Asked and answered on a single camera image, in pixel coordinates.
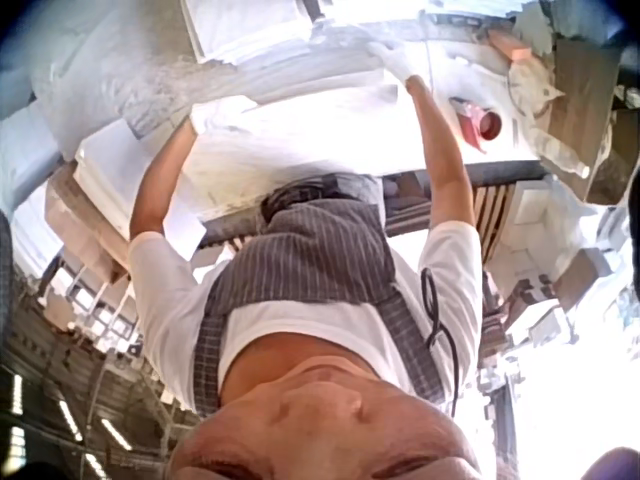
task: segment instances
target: wooden slat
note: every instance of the wooden slat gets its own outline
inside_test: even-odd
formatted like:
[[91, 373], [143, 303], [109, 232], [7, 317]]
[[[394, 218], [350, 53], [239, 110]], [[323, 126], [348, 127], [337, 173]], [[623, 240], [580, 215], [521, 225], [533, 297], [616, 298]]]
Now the wooden slat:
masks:
[[493, 243], [490, 245], [487, 255], [486, 255], [486, 262], [488, 262], [489, 260], [491, 260], [491, 258], [493, 257], [493, 253], [496, 250], [496, 246], [498, 245], [498, 242], [500, 242], [500, 237], [502, 237], [502, 232], [504, 231], [504, 226], [507, 223], [507, 217], [509, 216], [509, 210], [511, 209], [511, 202], [513, 201], [513, 194], [516, 191], [516, 184], [513, 183], [511, 185], [509, 185], [509, 189], [507, 191], [507, 196], [505, 198], [504, 201], [504, 208], [502, 209], [502, 215], [500, 216], [500, 219], [498, 220], [498, 228], [496, 231], [496, 236], [493, 240]]
[[478, 226], [478, 233], [480, 233], [480, 240], [485, 237], [487, 234], [487, 225], [489, 225], [489, 218], [491, 217], [491, 211], [493, 209], [493, 200], [496, 196], [496, 187], [489, 187], [487, 189], [487, 195], [484, 199], [484, 206], [482, 208], [482, 213], [480, 214], [480, 225]]
[[476, 198], [473, 202], [473, 210], [476, 216], [476, 228], [480, 225], [480, 212], [482, 212], [482, 204], [486, 193], [487, 189], [483, 187], [479, 187], [476, 191]]
[[487, 254], [489, 252], [489, 247], [491, 246], [491, 242], [496, 237], [496, 229], [498, 227], [498, 220], [500, 218], [500, 214], [502, 213], [502, 209], [504, 206], [504, 200], [507, 195], [507, 186], [501, 185], [498, 187], [498, 192], [496, 194], [495, 201], [493, 203], [493, 211], [491, 212], [491, 218], [489, 219], [489, 225], [487, 226], [487, 231], [485, 233], [484, 238], [482, 239], [482, 259], [486, 261]]

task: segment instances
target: cardboard box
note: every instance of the cardboard box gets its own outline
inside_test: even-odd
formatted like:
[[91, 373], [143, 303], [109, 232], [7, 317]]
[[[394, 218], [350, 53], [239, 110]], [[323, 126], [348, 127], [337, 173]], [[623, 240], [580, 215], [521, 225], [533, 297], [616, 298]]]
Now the cardboard box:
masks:
[[127, 242], [75, 182], [75, 167], [65, 165], [49, 180], [45, 219], [102, 281], [115, 283], [127, 273]]

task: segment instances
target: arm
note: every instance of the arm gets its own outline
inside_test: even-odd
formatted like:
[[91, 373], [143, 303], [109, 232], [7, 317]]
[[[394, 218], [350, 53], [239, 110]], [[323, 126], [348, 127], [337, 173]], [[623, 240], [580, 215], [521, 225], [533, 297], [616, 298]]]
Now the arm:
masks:
[[458, 143], [422, 78], [413, 75], [406, 85], [416, 107], [431, 178], [431, 225], [458, 220], [475, 226], [471, 182]]
[[143, 232], [164, 235], [162, 223], [169, 211], [182, 166], [197, 134], [186, 118], [171, 135], [142, 177], [129, 224], [129, 241]]

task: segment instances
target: cardboard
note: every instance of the cardboard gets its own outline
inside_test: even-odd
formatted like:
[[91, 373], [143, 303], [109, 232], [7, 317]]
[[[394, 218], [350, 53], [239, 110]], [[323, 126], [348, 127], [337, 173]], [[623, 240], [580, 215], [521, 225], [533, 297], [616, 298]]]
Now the cardboard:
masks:
[[102, 281], [115, 283], [127, 273], [127, 242], [91, 203], [68, 164], [49, 180], [45, 219], [65, 246]]
[[489, 41], [512, 62], [531, 58], [531, 48], [506, 32], [489, 30]]

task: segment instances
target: wooden board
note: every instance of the wooden board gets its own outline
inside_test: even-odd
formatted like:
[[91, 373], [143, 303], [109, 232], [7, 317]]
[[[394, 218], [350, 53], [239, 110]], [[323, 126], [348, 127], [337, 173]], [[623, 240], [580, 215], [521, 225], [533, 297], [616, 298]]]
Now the wooden board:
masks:
[[500, 241], [500, 237], [502, 236], [502, 232], [504, 231], [504, 226], [507, 224], [507, 217], [509, 216], [509, 210], [511, 209], [511, 202], [513, 201], [513, 194], [516, 191], [516, 185], [511, 184], [507, 189], [507, 195], [504, 199], [504, 208], [502, 209], [502, 213], [500, 218], [498, 219], [498, 226], [496, 230], [495, 238], [493, 242], [489, 245], [489, 248], [486, 253], [485, 263], [491, 260], [493, 257], [493, 253], [496, 250], [496, 246]]
[[489, 247], [491, 246], [491, 242], [495, 241], [496, 233], [498, 230], [498, 220], [500, 219], [500, 216], [503, 215], [503, 206], [506, 195], [507, 187], [505, 185], [499, 186], [494, 198], [491, 217], [489, 218], [489, 223], [487, 224], [487, 228], [484, 232], [484, 237], [482, 237], [483, 263], [486, 263], [489, 256]]
[[473, 201], [473, 210], [476, 216], [476, 228], [480, 225], [480, 213], [482, 212], [482, 204], [484, 202], [484, 196], [487, 193], [486, 188], [478, 188], [476, 191], [476, 196]]
[[549, 133], [573, 148], [580, 160], [591, 168], [591, 175], [582, 179], [551, 162], [545, 161], [545, 166], [580, 200], [587, 197], [598, 150], [609, 123], [620, 56], [619, 49], [600, 48], [579, 40], [557, 42], [556, 88], [565, 95], [553, 103]]
[[489, 226], [489, 218], [491, 217], [493, 200], [496, 195], [496, 190], [496, 187], [487, 188], [487, 194], [485, 195], [484, 205], [482, 206], [480, 218], [477, 220], [478, 233], [480, 233], [481, 239], [486, 235], [487, 227]]

